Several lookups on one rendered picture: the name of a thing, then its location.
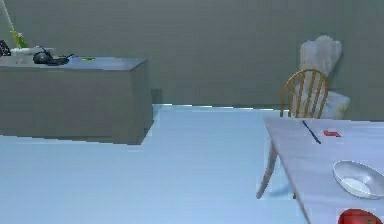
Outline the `wooden spindle-back chair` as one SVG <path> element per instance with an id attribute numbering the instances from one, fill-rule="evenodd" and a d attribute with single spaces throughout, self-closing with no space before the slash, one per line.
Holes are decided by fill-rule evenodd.
<path id="1" fill-rule="evenodd" d="M 328 97 L 327 76 L 317 69 L 294 73 L 282 86 L 280 116 L 320 119 Z"/>

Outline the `white dining table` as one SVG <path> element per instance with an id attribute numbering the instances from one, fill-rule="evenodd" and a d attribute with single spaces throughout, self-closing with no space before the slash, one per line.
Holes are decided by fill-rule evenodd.
<path id="1" fill-rule="evenodd" d="M 384 222 L 384 199 L 360 199 L 347 193 L 332 170 L 336 162 L 351 160 L 384 174 L 384 122 L 269 117 L 264 123 L 270 151 L 258 197 L 268 186 L 275 161 L 280 160 L 308 224 L 338 224 L 340 214 L 350 208 L 371 212 Z M 337 131 L 341 137 L 325 136 L 324 130 Z"/>

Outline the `grey kitchen counter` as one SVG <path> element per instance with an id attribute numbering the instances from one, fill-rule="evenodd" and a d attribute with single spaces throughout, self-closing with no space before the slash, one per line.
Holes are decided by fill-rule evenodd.
<path id="1" fill-rule="evenodd" d="M 152 124 L 145 59 L 0 63 L 0 135 L 138 145 Z"/>

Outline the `blue pen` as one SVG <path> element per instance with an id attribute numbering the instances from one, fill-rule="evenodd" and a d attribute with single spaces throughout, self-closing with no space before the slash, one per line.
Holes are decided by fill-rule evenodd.
<path id="1" fill-rule="evenodd" d="M 306 123 L 305 120 L 302 120 L 301 121 L 302 124 L 306 127 L 306 129 L 309 131 L 309 133 L 311 134 L 311 136 L 313 137 L 313 139 L 318 143 L 318 144 L 322 144 L 321 141 L 319 140 L 319 138 L 315 135 L 315 133 L 311 130 L 311 128 L 308 126 L 308 124 Z"/>

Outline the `green house plant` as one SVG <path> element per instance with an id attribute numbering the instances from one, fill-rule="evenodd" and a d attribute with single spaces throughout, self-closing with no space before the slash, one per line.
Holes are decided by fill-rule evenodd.
<path id="1" fill-rule="evenodd" d="M 0 0 L 0 14 L 5 18 L 6 20 L 6 31 L 11 35 L 16 48 L 27 48 L 27 44 L 24 40 L 23 34 L 21 32 L 17 32 L 14 28 L 14 24 L 11 20 L 11 17 L 9 15 L 8 9 L 6 7 L 6 4 L 4 0 Z"/>

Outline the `red round object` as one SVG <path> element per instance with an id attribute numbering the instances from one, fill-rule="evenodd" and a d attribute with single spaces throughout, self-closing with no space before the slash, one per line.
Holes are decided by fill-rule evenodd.
<path id="1" fill-rule="evenodd" d="M 347 209 L 340 214 L 338 224 L 384 224 L 384 222 L 371 212 Z"/>

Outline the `black kettle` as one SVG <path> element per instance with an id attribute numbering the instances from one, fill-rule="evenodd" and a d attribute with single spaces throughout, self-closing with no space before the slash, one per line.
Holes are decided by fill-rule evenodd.
<path id="1" fill-rule="evenodd" d="M 45 48 L 41 48 L 39 52 L 33 55 L 33 62 L 35 64 L 49 64 L 53 60 L 51 53 Z"/>

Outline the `black toaster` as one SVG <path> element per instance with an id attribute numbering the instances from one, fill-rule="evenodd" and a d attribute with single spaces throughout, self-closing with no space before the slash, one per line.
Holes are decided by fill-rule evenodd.
<path id="1" fill-rule="evenodd" d="M 11 51 L 8 45 L 4 40 L 0 40 L 0 57 L 2 56 L 10 56 Z"/>

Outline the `white bowl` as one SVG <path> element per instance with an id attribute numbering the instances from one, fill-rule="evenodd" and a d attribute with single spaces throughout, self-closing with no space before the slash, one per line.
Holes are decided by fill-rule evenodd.
<path id="1" fill-rule="evenodd" d="M 351 160 L 333 165 L 333 176 L 349 194 L 363 199 L 384 199 L 384 174 L 376 169 Z"/>

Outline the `black frying pan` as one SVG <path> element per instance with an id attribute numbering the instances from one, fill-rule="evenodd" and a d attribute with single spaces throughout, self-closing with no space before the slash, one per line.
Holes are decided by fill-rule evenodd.
<path id="1" fill-rule="evenodd" d="M 65 65 L 69 62 L 69 58 L 72 57 L 72 54 L 67 56 L 62 56 L 59 58 L 52 58 L 50 61 L 47 62 L 48 66 L 61 66 Z"/>

